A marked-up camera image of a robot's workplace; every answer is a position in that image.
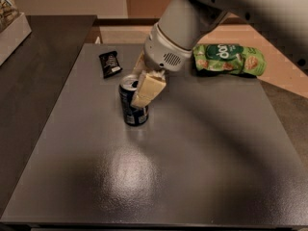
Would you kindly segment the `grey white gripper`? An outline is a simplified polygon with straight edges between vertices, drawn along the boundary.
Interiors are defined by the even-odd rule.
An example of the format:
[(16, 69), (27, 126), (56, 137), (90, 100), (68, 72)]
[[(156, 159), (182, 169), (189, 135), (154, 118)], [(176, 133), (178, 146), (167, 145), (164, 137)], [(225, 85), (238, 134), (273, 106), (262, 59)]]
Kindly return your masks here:
[(191, 58), (192, 51), (185, 50), (170, 41), (155, 23), (143, 46), (132, 73), (139, 76), (137, 90), (131, 105), (144, 108), (166, 87), (166, 75), (161, 71), (145, 71), (145, 66), (153, 69), (179, 71)]

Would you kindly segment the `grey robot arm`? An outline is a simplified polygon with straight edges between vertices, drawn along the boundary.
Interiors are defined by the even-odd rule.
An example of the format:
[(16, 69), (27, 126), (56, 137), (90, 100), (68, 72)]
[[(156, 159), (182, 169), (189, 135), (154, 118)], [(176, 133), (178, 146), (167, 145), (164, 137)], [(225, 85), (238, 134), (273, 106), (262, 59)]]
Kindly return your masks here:
[(198, 41), (230, 14), (252, 26), (300, 70), (308, 63), (308, 0), (171, 0), (144, 43), (132, 105), (143, 108), (166, 86)]

